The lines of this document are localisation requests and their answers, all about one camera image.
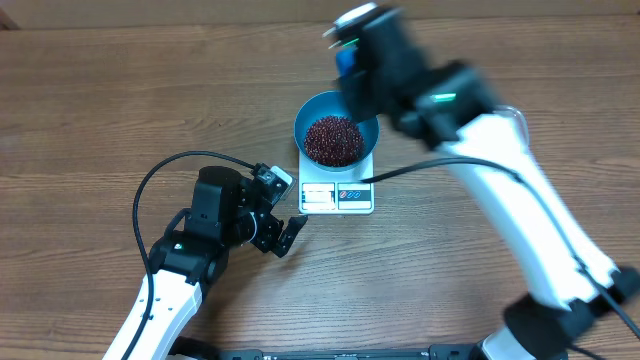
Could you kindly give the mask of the blue plastic measuring scoop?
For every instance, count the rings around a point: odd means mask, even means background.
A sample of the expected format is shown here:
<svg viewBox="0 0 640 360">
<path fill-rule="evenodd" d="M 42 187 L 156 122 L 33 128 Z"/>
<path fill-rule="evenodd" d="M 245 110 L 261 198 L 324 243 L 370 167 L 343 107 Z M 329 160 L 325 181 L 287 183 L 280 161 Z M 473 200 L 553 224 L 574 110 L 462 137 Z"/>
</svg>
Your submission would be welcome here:
<svg viewBox="0 0 640 360">
<path fill-rule="evenodd" d="M 356 49 L 346 47 L 339 50 L 335 56 L 335 63 L 340 77 L 349 76 L 357 72 Z"/>
</svg>

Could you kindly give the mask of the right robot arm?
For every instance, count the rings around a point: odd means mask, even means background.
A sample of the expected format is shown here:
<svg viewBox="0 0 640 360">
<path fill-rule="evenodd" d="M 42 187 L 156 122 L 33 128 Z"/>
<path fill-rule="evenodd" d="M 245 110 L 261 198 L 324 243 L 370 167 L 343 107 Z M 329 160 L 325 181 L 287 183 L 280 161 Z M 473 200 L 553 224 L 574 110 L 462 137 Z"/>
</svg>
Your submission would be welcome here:
<svg viewBox="0 0 640 360">
<path fill-rule="evenodd" d="M 598 318 L 621 313 L 638 294 L 638 271 L 617 265 L 584 232 L 476 69 L 459 60 L 429 65 L 390 6 L 355 8 L 329 36 L 351 117 L 384 115 L 422 140 L 520 265 L 528 292 L 477 345 L 478 358 L 563 359 Z"/>
</svg>

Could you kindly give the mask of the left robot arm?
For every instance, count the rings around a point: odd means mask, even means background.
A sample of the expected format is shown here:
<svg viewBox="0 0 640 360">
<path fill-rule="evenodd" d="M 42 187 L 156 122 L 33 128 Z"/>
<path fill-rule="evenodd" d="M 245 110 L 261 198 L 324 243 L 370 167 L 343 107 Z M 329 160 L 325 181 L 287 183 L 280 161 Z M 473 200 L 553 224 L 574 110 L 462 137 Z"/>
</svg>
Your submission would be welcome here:
<svg viewBox="0 0 640 360">
<path fill-rule="evenodd" d="M 152 246 L 134 307 L 105 356 L 164 359 L 225 271 L 232 249 L 246 243 L 279 258 L 305 225 L 271 213 L 294 187 L 277 166 L 257 165 L 249 177 L 222 166 L 200 170 L 192 204 L 180 210 Z"/>
</svg>

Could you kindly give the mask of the teal blue bowl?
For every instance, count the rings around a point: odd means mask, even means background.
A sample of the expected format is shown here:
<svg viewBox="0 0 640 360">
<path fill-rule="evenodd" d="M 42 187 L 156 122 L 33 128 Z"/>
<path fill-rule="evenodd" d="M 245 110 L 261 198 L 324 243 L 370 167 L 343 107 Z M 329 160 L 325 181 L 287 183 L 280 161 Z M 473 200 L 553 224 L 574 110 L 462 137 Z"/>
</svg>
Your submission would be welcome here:
<svg viewBox="0 0 640 360">
<path fill-rule="evenodd" d="M 376 116 L 357 123 L 338 91 L 319 93 L 299 109 L 293 125 L 301 160 L 333 172 L 351 170 L 373 154 L 379 141 Z"/>
</svg>

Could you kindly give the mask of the white digital kitchen scale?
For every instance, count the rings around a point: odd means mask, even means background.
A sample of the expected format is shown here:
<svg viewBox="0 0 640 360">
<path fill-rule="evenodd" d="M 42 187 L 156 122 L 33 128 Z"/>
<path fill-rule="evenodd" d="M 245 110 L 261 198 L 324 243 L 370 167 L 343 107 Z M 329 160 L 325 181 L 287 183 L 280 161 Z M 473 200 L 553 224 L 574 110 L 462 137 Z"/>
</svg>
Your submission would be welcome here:
<svg viewBox="0 0 640 360">
<path fill-rule="evenodd" d="M 361 179 L 373 176 L 374 157 L 344 168 L 322 167 L 299 157 L 298 209 L 306 215 L 367 215 L 375 208 L 373 184 Z"/>
</svg>

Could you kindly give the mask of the red adzuki beans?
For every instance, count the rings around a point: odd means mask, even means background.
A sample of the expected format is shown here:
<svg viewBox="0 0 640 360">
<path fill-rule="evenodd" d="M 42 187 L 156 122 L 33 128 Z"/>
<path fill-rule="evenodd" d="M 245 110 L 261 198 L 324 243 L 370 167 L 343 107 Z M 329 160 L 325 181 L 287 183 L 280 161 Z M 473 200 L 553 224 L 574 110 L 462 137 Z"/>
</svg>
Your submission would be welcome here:
<svg viewBox="0 0 640 360">
<path fill-rule="evenodd" d="M 347 117 L 326 116 L 315 121 L 304 137 L 306 155 L 327 167 L 345 167 L 364 154 L 365 141 L 355 123 Z"/>
</svg>

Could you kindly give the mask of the clear plastic container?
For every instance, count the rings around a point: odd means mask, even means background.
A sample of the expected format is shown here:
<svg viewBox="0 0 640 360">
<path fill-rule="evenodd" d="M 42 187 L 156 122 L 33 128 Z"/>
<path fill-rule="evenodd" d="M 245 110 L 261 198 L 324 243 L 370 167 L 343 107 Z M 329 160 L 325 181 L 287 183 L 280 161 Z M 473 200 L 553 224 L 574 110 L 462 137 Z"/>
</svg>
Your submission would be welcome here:
<svg viewBox="0 0 640 360">
<path fill-rule="evenodd" d="M 498 105 L 495 114 L 510 119 L 518 128 L 520 136 L 526 145 L 530 144 L 530 134 L 528 122 L 525 115 L 512 105 Z"/>
</svg>

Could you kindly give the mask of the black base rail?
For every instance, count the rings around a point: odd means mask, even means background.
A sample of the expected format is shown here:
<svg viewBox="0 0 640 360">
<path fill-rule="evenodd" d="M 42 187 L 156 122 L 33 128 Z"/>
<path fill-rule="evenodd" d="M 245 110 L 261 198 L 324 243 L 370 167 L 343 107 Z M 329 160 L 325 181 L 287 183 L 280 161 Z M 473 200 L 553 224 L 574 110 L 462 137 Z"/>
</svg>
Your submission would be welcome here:
<svg viewBox="0 0 640 360">
<path fill-rule="evenodd" d="M 258 349 L 221 350 L 209 343 L 179 336 L 168 359 L 212 360 L 467 360 L 481 359 L 472 344 L 438 344 L 426 349 L 375 349 L 263 352 Z"/>
</svg>

